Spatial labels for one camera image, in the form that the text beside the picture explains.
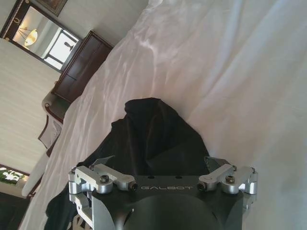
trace screw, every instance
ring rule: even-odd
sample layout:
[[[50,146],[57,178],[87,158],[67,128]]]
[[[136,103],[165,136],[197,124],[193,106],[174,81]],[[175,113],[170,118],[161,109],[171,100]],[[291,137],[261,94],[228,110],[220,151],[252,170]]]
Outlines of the screw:
[[[225,180],[229,184],[234,184],[235,183],[235,178],[233,176],[226,176]]]
[[[135,181],[129,183],[128,185],[129,191],[135,191],[137,189],[138,189],[138,184]]]
[[[197,188],[200,191],[207,191],[207,184],[206,183],[198,183]]]
[[[73,174],[75,174],[75,172],[76,172],[76,168],[77,168],[77,167],[73,167],[73,168],[71,168],[71,172],[72,172]]]
[[[109,176],[108,176],[108,175],[102,175],[102,176],[100,177],[100,182],[101,182],[101,183],[107,183],[107,182],[109,182]]]

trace metal bracket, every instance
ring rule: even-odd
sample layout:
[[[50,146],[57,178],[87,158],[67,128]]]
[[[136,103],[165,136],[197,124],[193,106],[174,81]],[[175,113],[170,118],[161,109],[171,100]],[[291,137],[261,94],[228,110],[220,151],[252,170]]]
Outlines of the metal bracket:
[[[112,192],[113,184],[122,191],[134,191],[137,184],[133,176],[122,174],[103,164],[91,165],[91,169],[85,166],[74,167],[69,173],[69,197],[77,206],[78,214],[93,228],[92,208],[87,198],[91,198],[91,192],[107,194]]]
[[[200,176],[198,188],[203,191],[213,191],[216,189],[217,184],[233,171],[232,165],[224,164],[212,173]]]
[[[243,218],[249,213],[250,206],[257,200],[258,173],[254,168],[224,164],[208,175],[199,177],[198,188],[202,191],[212,191],[221,183],[222,190],[228,194],[243,192]]]

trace ceiling lamp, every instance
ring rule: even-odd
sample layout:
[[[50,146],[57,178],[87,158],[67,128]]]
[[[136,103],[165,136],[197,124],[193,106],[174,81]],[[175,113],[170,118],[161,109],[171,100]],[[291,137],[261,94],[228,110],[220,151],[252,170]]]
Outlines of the ceiling lamp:
[[[34,42],[36,42],[37,36],[38,36],[37,29],[32,30],[29,34],[26,34],[22,30],[26,30],[26,31],[30,31],[30,30],[28,30],[27,27],[18,29],[18,33],[20,34],[21,37],[24,38],[24,46],[30,46],[30,45],[34,44]]]
[[[24,41],[24,46],[30,46],[37,40],[37,30],[32,30]]]

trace beige wall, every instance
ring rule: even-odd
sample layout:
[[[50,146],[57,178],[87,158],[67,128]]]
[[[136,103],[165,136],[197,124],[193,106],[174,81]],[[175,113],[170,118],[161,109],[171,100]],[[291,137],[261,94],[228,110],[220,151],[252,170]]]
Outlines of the beige wall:
[[[0,0],[0,28],[14,2]],[[58,78],[58,72],[0,39],[0,164],[30,173],[45,152],[37,139],[46,122],[41,101]]]
[[[0,28],[14,0],[0,0]],[[148,0],[68,0],[57,18],[81,38],[94,29],[115,45],[135,24]],[[46,115],[41,101],[59,73],[0,40],[0,164],[30,173],[45,147],[37,140]]]
[[[93,29],[116,45],[147,4],[148,0],[68,0],[57,20],[81,38]]]

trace wooden cabinet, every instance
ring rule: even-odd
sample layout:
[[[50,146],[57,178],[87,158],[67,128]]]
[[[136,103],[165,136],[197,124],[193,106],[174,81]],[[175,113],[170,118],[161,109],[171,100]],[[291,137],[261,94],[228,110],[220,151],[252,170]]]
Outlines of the wooden cabinet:
[[[88,81],[111,50],[112,46],[90,31],[64,69],[52,93],[70,103],[73,102],[82,94]]]

